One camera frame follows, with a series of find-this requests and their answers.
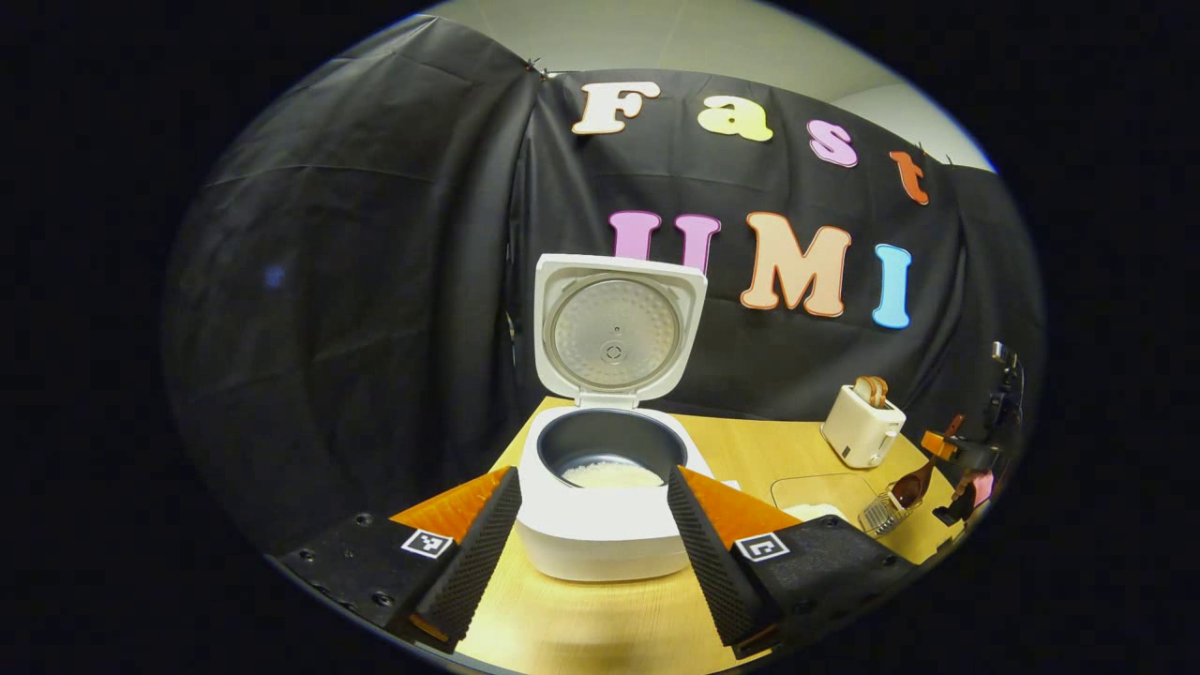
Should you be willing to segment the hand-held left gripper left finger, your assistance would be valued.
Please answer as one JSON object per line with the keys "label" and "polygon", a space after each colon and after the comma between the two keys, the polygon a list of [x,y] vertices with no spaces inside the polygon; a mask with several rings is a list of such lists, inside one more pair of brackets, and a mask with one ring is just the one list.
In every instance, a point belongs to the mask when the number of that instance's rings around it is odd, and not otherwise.
{"label": "hand-held left gripper left finger", "polygon": [[352,514],[277,557],[336,607],[407,643],[454,653],[522,504],[514,466],[395,513]]}

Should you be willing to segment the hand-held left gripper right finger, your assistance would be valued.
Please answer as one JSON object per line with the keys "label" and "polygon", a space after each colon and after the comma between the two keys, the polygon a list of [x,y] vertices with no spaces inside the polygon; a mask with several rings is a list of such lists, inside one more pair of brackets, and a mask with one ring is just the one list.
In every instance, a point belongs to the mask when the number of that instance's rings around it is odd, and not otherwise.
{"label": "hand-held left gripper right finger", "polygon": [[788,516],[677,466],[667,504],[716,637],[736,657],[805,649],[899,593],[917,565],[840,516]]}

